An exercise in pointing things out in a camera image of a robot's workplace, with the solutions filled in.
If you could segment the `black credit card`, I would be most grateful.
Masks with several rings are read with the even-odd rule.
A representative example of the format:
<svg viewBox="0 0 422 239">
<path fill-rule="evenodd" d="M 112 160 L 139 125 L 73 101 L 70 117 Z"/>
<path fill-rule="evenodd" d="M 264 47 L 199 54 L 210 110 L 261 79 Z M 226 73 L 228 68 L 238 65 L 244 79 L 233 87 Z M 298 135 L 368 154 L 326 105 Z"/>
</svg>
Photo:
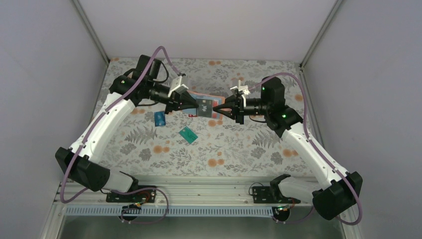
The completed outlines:
<svg viewBox="0 0 422 239">
<path fill-rule="evenodd" d="M 213 114 L 213 100 L 210 99 L 196 99 L 199 107 L 197 108 L 197 116 L 212 118 Z"/>
</svg>

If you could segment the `blue credit card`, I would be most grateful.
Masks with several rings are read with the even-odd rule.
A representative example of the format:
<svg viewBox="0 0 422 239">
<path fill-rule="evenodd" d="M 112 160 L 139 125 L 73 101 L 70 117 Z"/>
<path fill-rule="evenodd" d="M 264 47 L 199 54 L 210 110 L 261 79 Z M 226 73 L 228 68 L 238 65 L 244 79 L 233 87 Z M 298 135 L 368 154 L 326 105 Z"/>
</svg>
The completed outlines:
<svg viewBox="0 0 422 239">
<path fill-rule="evenodd" d="M 166 119 L 165 119 L 165 112 L 154 112 L 154 124 L 156 127 L 165 126 Z"/>
</svg>

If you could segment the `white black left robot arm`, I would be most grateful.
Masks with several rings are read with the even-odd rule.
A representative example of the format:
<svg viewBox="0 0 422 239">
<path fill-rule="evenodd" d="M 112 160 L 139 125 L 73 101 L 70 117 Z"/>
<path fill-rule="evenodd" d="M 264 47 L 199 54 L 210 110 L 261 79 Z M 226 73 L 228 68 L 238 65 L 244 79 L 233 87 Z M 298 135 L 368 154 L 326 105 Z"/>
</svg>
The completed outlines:
<svg viewBox="0 0 422 239">
<path fill-rule="evenodd" d="M 184 74 L 178 74 L 169 86 L 157 80 L 162 65 L 159 59 L 141 55 L 135 68 L 113 81 L 102 108 L 87 129 L 71 146 L 60 147 L 55 153 L 65 180 L 71 179 L 94 192 L 118 191 L 127 202 L 137 198 L 137 179 L 99 164 L 115 131 L 144 99 L 164 104 L 165 114 L 200 108 L 199 100 L 188 93 Z"/>
</svg>

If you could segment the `pink leather card holder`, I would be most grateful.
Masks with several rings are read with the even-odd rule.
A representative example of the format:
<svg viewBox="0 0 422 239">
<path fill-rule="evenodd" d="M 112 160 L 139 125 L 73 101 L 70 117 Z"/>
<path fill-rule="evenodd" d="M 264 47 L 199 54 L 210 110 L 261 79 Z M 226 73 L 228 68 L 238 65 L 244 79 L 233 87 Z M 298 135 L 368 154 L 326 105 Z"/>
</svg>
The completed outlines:
<svg viewBox="0 0 422 239">
<path fill-rule="evenodd" d="M 223 115 L 215 112 L 213 107 L 223 104 L 225 97 L 200 94 L 193 91 L 188 91 L 188 93 L 196 100 L 199 107 L 196 109 L 182 110 L 182 113 L 188 114 L 189 117 L 204 117 L 215 120 L 221 120 L 223 118 Z"/>
</svg>

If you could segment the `teal credit card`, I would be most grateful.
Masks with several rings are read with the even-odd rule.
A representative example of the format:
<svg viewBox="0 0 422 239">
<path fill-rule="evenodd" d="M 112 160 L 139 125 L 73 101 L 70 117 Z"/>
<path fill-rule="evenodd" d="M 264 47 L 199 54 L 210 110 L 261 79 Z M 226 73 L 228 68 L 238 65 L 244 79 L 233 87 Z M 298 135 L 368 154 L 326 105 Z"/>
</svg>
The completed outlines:
<svg viewBox="0 0 422 239">
<path fill-rule="evenodd" d="M 192 144 L 193 142 L 195 142 L 198 139 L 198 136 L 187 126 L 184 127 L 182 130 L 180 130 L 179 134 L 189 144 Z"/>
</svg>

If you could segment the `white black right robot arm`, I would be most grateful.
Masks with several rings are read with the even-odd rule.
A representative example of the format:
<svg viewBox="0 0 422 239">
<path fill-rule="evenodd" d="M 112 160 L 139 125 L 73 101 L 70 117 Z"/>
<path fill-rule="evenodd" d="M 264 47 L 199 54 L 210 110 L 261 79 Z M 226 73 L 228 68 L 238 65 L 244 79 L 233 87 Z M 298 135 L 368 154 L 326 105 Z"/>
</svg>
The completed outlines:
<svg viewBox="0 0 422 239">
<path fill-rule="evenodd" d="M 276 203 L 286 198 L 309 203 L 326 220 L 340 219 L 341 213 L 357 205 L 355 221 L 340 219 L 346 225 L 357 225 L 363 216 L 360 174 L 341 166 L 309 133 L 306 120 L 286 104 L 285 87 L 279 78 L 263 79 L 259 87 L 260 97 L 250 99 L 247 85 L 232 87 L 232 96 L 225 101 L 231 109 L 228 116 L 239 124 L 243 124 L 245 116 L 264 116 L 266 125 L 299 154 L 317 180 L 312 183 L 284 174 L 273 180 L 270 198 Z"/>
</svg>

